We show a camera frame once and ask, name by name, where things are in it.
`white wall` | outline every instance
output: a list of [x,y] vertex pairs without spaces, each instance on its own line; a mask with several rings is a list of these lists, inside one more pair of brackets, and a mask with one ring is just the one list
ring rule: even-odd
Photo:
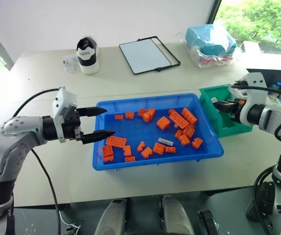
[[0,0],[0,42],[16,61],[23,51],[76,48],[84,35],[101,47],[157,35],[175,42],[205,24],[214,0]]

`blue plastic tray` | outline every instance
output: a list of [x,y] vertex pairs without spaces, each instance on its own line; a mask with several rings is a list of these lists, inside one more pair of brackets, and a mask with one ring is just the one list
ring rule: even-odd
[[[213,131],[202,106],[195,94],[176,94],[155,96],[136,99],[122,99],[102,101],[97,103],[98,107],[108,110],[96,117],[96,130],[108,129],[115,130],[114,136],[127,138],[126,145],[130,145],[132,155],[136,157],[135,162],[124,162],[123,150],[113,147],[115,160],[105,163],[102,157],[102,147],[106,140],[94,143],[93,167],[96,170],[118,169],[147,164],[160,164],[167,162],[177,162],[185,160],[201,160],[205,158],[220,157],[224,154],[215,132]],[[169,117],[168,110],[174,108],[178,113],[187,107],[197,118],[195,125],[195,134],[193,138],[200,137],[204,140],[199,149],[194,149],[191,145],[183,146],[180,141],[174,137],[176,130],[173,128],[173,122],[165,131],[161,130],[156,122],[162,116]],[[155,108],[156,115],[149,123],[145,123],[141,117],[137,116],[140,108]],[[135,112],[134,120],[115,120],[114,115],[125,114],[126,111]],[[153,149],[158,138],[164,138],[174,142],[176,153],[164,153],[159,155],[153,153],[149,159],[144,159],[137,147],[141,141],[144,141],[146,147]]]

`table surface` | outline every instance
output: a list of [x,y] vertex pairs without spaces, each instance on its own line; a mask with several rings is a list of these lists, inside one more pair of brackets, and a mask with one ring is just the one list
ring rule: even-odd
[[[195,93],[199,88],[233,83],[247,73],[241,64],[198,68],[181,44],[167,44],[182,62],[162,72],[134,75],[118,47],[100,48],[100,71],[94,75],[66,73],[63,57],[74,50],[24,53],[9,77],[0,85],[0,124],[33,94],[65,86],[76,94],[78,107],[95,106],[103,100]],[[21,116],[52,115],[55,93],[30,102]],[[85,133],[94,130],[95,118],[83,118]],[[92,167],[93,144],[50,141],[35,148],[47,168],[58,203],[82,202],[163,193],[214,190],[252,185],[265,168],[277,163],[281,143],[254,127],[253,132],[220,139],[225,154],[220,158],[117,170]],[[46,176],[29,153],[14,188],[15,206],[53,204]]]

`orange brick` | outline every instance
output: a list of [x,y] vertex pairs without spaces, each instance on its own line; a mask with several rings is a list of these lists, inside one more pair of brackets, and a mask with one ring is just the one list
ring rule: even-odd
[[136,161],[136,158],[135,157],[127,157],[125,158],[125,162],[128,163],[128,162],[135,162]]
[[155,117],[156,109],[153,109],[153,108],[149,109],[147,114],[149,114],[150,120],[152,120]]
[[148,114],[148,112],[142,115],[142,119],[144,120],[144,122],[150,121],[150,115]]
[[184,130],[183,134],[187,135],[187,137],[190,139],[195,133],[194,125],[189,124],[187,125]]
[[171,115],[174,112],[176,112],[175,109],[169,109],[168,114]]
[[112,162],[114,160],[114,156],[111,155],[111,156],[108,156],[108,157],[103,157],[103,161],[106,163],[106,162]]
[[143,114],[144,114],[144,113],[147,113],[147,112],[148,112],[148,110],[146,110],[146,109],[140,109],[139,112],[137,113],[137,115],[138,115],[139,117],[142,117]]
[[181,114],[190,124],[195,124],[198,120],[186,107],[182,110]]
[[176,148],[175,147],[165,147],[165,152],[166,153],[176,153]]
[[153,152],[162,155],[164,153],[164,148],[165,146],[163,144],[155,143]]
[[183,131],[181,129],[178,129],[175,133],[175,138],[180,139],[180,136],[183,134]]
[[142,151],[141,155],[142,155],[144,158],[146,158],[146,159],[149,158],[150,155],[152,155],[152,150],[151,150],[151,148],[150,148],[150,147],[145,148],[145,150]]
[[179,140],[181,141],[182,145],[188,145],[190,144],[190,141],[186,135],[181,135]]
[[144,147],[145,147],[145,142],[144,141],[140,142],[139,146],[137,147],[137,151],[142,152]]
[[188,121],[186,121],[181,115],[177,112],[172,113],[169,118],[179,125],[181,129],[184,129],[188,125]]
[[195,138],[194,141],[191,143],[191,146],[193,146],[194,148],[199,148],[201,146],[201,144],[203,143],[203,140],[201,138]]
[[108,156],[113,155],[112,146],[111,146],[111,145],[103,146],[103,147],[102,147],[102,155],[103,155],[104,157],[108,157]]
[[117,114],[117,115],[115,115],[115,120],[123,120],[123,119],[124,119],[123,114]]
[[162,118],[160,118],[157,121],[157,126],[160,127],[160,129],[162,129],[163,131],[168,128],[170,126],[171,122],[169,121],[169,119],[167,119],[165,116],[163,116]]
[[134,119],[134,115],[135,115],[134,112],[126,112],[126,113],[125,113],[125,118],[126,118],[126,119],[130,119],[130,120],[133,120],[133,119]]
[[130,145],[126,145],[126,146],[123,147],[123,155],[125,157],[131,157],[132,156],[132,151],[131,151]]
[[126,138],[120,138],[110,136],[107,138],[106,145],[112,145],[113,147],[123,148],[126,144]]

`green plastic bin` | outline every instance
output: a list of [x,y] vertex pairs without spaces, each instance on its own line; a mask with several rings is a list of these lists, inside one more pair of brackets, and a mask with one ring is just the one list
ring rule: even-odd
[[218,137],[251,132],[253,129],[252,126],[245,126],[232,121],[230,114],[218,111],[212,104],[211,98],[213,97],[216,97],[218,100],[232,99],[232,95],[228,90],[229,86],[227,84],[199,89],[201,93],[199,100]]

